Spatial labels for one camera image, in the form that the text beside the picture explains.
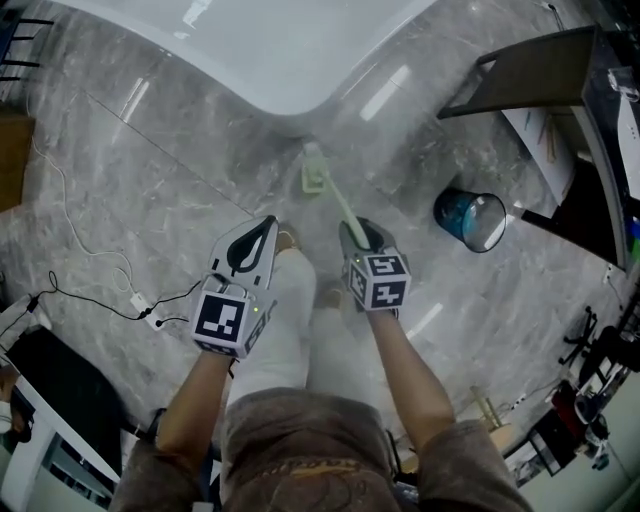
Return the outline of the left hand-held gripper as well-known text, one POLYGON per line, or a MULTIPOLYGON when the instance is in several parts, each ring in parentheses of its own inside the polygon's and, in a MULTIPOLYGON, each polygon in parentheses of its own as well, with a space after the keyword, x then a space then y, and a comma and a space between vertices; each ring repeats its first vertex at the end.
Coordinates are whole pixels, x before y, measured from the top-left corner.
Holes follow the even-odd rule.
POLYGON ((215 242, 209 266, 218 273, 204 279, 189 322, 201 350, 244 359, 264 333, 277 304, 270 283, 278 230, 277 218, 267 215, 215 242))

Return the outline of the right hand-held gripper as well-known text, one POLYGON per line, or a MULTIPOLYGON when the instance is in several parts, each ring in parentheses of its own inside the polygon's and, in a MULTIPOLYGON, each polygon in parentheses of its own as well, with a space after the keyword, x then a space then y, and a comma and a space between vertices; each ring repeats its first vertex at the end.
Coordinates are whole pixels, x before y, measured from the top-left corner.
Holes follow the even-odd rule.
POLYGON ((373 253, 365 253, 347 222, 341 221, 338 228, 346 289, 358 312, 396 311, 404 304, 411 285, 405 257, 399 251, 385 251, 395 247, 396 241, 382 226, 364 217, 360 225, 373 253))

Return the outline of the pale green long-handled brush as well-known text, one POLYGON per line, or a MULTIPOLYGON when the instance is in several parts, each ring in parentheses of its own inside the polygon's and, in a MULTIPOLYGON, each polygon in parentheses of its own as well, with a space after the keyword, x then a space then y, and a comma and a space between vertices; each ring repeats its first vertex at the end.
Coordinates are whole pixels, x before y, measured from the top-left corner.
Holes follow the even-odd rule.
POLYGON ((351 210, 351 207, 349 206, 347 200, 341 194, 341 192, 337 188, 335 182, 333 181, 333 179, 331 177, 331 174, 329 172, 328 159, 324 156, 320 146, 315 142, 307 142, 307 143, 305 143, 303 145, 303 158, 304 158, 305 155, 318 155, 318 156, 321 156, 321 157, 324 158, 325 165, 326 165, 326 171, 325 171, 325 175, 324 175, 324 181, 325 181, 325 190, 324 191, 329 190, 333 194, 334 198, 336 199, 337 203, 339 204, 340 208, 342 209, 343 220, 350 225, 350 227, 352 229, 352 232, 355 235, 356 241, 359 243, 359 245, 365 250, 370 250, 370 246, 369 246, 367 237, 366 237, 366 235, 364 233, 364 230, 362 229, 362 227, 360 225, 360 221, 358 220, 356 215, 353 213, 353 211, 351 210))

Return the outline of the white bathtub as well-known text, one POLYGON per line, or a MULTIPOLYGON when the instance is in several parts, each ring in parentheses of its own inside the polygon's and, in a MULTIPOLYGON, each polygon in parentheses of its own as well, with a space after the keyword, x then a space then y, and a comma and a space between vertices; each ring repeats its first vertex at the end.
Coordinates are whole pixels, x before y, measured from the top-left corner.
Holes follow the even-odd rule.
POLYGON ((52 0, 127 29, 301 134, 435 0, 52 0))

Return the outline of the person's left forearm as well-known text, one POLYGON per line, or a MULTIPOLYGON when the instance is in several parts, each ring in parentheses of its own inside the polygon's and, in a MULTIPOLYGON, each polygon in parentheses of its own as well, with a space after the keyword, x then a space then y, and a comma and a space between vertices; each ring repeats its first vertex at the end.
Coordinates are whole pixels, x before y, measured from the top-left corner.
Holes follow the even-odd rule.
POLYGON ((202 352, 160 422, 156 446, 199 465, 211 442, 232 358, 202 352))

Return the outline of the person's right forearm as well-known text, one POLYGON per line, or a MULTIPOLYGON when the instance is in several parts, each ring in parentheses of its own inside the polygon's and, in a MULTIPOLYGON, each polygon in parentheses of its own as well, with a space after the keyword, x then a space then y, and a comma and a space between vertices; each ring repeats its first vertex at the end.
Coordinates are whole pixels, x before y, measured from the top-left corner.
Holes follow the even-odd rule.
POLYGON ((455 423, 440 380, 389 311, 367 314, 399 419, 416 451, 455 423))

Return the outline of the person's pale trousers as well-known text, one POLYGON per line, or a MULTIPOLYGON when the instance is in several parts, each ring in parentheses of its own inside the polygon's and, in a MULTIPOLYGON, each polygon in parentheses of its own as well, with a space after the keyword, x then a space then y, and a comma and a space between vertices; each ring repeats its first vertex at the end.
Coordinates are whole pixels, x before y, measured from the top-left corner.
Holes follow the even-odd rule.
POLYGON ((313 429, 382 436, 365 344, 340 308, 315 306, 316 272, 300 250, 276 256, 271 289, 277 304, 234 373, 225 434, 313 429))

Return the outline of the person's brown printed shirt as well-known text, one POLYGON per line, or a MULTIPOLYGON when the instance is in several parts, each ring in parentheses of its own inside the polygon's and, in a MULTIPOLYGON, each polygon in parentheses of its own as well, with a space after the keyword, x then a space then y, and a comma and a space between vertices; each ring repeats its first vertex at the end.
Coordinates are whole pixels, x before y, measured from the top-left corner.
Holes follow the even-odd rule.
POLYGON ((223 463, 224 512, 532 512, 480 422, 451 425, 421 449, 410 501, 394 488, 377 411, 304 390, 234 403, 223 463))

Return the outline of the wooden stool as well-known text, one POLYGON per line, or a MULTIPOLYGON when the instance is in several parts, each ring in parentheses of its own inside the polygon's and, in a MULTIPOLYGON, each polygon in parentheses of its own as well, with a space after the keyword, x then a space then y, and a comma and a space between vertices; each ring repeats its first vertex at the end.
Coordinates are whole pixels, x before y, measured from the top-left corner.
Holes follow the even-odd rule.
POLYGON ((514 425, 504 423, 499 418, 490 399, 477 386, 471 386, 470 391, 481 413, 481 422, 487 428, 492 442, 501 454, 505 454, 515 441, 514 425))

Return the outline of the wooden sticks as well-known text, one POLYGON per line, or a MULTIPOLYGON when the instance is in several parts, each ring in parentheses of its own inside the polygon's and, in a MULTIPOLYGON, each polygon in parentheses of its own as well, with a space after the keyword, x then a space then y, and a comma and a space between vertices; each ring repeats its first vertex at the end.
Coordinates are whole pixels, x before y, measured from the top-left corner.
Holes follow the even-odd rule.
POLYGON ((546 140, 546 160, 548 163, 553 164, 556 162, 557 156, 555 146, 555 128, 553 117, 550 114, 545 118, 543 134, 546 140))

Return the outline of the black office chair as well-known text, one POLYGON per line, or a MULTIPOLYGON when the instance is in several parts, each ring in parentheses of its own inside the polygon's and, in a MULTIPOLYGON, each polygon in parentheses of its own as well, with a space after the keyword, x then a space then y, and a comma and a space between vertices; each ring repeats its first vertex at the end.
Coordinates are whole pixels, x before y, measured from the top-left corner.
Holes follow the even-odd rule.
POLYGON ((586 383, 598 370, 605 359, 612 364, 621 364, 633 372, 640 373, 640 339, 637 341, 625 340, 614 326, 606 326, 600 335, 592 342, 589 341, 597 324, 597 315, 590 306, 585 307, 587 315, 583 333, 579 338, 570 339, 564 337, 566 344, 575 348, 565 357, 558 360, 560 365, 569 365, 579 355, 584 357, 584 362, 579 373, 579 382, 586 383))

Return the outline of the white table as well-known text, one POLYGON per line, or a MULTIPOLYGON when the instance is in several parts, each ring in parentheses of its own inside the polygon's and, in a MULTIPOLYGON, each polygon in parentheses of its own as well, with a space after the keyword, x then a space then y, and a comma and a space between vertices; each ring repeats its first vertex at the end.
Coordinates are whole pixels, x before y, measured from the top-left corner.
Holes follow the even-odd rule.
POLYGON ((119 482, 118 473, 23 376, 18 378, 14 390, 34 407, 34 425, 31 440, 16 446, 0 487, 0 500, 11 512, 26 512, 37 473, 55 434, 59 434, 102 475, 114 483, 119 482))

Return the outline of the dark equipment cart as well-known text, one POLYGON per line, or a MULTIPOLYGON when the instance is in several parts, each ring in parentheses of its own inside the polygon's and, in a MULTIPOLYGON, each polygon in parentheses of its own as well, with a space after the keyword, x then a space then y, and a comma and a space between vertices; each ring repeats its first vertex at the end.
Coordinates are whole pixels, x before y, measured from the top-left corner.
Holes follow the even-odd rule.
POLYGON ((552 392, 551 409, 527 436, 551 476, 578 455, 589 459, 593 470, 609 466, 610 430, 603 409, 601 394, 579 392, 566 380, 552 392))

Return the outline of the white sink basin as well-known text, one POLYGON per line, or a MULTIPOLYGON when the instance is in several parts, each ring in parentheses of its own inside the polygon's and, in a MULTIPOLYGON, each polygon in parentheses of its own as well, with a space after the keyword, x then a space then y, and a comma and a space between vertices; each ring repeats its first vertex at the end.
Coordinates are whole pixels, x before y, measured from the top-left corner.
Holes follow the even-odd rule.
POLYGON ((624 94, 620 98, 617 134, 630 196, 640 200, 640 129, 632 103, 624 94))

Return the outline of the clear glass cup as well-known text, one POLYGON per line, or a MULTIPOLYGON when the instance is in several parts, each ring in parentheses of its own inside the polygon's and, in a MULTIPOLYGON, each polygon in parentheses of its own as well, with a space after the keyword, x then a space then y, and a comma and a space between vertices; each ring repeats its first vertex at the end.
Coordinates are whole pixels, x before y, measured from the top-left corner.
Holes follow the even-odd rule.
POLYGON ((630 102, 640 101, 640 86, 636 84, 634 70, 630 66, 608 69, 611 88, 630 102))

